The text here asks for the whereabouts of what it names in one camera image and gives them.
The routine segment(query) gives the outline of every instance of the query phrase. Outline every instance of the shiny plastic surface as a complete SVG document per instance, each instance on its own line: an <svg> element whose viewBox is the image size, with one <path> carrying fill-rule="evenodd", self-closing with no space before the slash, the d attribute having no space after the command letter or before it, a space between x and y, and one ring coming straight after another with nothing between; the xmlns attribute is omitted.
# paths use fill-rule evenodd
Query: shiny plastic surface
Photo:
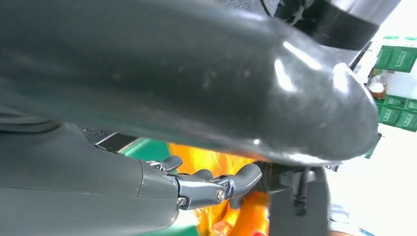
<svg viewBox="0 0 417 236"><path fill-rule="evenodd" d="M35 116L288 165L377 138L347 66L278 19L195 0L3 0L0 41L0 101Z"/></svg>

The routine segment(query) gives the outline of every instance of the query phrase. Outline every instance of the black cable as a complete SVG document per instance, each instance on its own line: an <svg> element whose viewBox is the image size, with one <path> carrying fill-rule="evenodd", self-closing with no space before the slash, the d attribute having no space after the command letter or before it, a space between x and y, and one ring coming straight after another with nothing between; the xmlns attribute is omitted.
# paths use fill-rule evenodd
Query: black cable
<svg viewBox="0 0 417 236"><path fill-rule="evenodd" d="M271 13L269 12L269 10L268 10L268 7L267 7L267 5L265 4L265 0L260 0L261 1L261 4L262 4L262 7L264 8L264 11L265 11L265 13L268 15L268 16L272 16L271 15Z"/></svg>

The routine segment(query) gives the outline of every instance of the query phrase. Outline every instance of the green surface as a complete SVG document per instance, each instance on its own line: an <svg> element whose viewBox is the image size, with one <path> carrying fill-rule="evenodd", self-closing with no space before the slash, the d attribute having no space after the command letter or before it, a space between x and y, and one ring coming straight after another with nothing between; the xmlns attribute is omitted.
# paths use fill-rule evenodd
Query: green surface
<svg viewBox="0 0 417 236"><path fill-rule="evenodd" d="M382 46L375 68L409 73L417 59L417 48Z"/></svg>
<svg viewBox="0 0 417 236"><path fill-rule="evenodd" d="M401 118L399 122L396 124L396 126L405 130L416 132L417 131L417 113L404 110L401 113Z"/></svg>
<svg viewBox="0 0 417 236"><path fill-rule="evenodd" d="M387 95L387 97L384 100L384 105L388 105L393 108L403 109L406 101L407 99L405 97Z"/></svg>
<svg viewBox="0 0 417 236"><path fill-rule="evenodd" d="M170 156L166 142L140 138L126 148L123 153L136 159L145 161L163 161Z"/></svg>
<svg viewBox="0 0 417 236"><path fill-rule="evenodd" d="M417 112L417 100L407 99L405 109L412 112Z"/></svg>
<svg viewBox="0 0 417 236"><path fill-rule="evenodd" d="M123 154L145 161L163 161L170 156L166 142L146 138L140 138L132 143ZM193 211L181 211L171 227L140 236L198 236L196 224L197 219Z"/></svg>
<svg viewBox="0 0 417 236"><path fill-rule="evenodd" d="M388 69L388 65L391 63L394 55L394 48L394 46L382 46L374 67L378 69Z"/></svg>
<svg viewBox="0 0 417 236"><path fill-rule="evenodd" d="M400 109L382 106L378 121L382 124L396 126L401 118L401 113L402 110Z"/></svg>

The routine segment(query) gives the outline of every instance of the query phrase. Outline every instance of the white wall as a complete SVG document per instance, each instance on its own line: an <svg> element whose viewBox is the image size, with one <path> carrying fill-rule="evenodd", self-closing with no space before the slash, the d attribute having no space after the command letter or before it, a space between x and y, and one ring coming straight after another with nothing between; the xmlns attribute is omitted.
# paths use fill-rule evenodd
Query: white wall
<svg viewBox="0 0 417 236"><path fill-rule="evenodd" d="M417 99L417 63L410 73L387 73L385 78L388 83L388 94L406 98Z"/></svg>
<svg viewBox="0 0 417 236"><path fill-rule="evenodd" d="M378 130L384 137L371 158L358 157L338 171L353 218L376 236L417 235L415 133L383 124Z"/></svg>

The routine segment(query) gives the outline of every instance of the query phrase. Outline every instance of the black band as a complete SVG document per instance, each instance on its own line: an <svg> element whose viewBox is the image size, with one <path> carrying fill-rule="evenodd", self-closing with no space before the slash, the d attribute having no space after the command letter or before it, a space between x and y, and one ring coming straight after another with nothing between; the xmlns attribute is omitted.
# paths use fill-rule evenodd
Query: black band
<svg viewBox="0 0 417 236"><path fill-rule="evenodd" d="M274 16L291 23L297 20L295 15L304 1L288 1L279 4ZM302 18L294 26L322 45L347 50L361 50L379 29L379 25L350 15L325 0L305 6Z"/></svg>

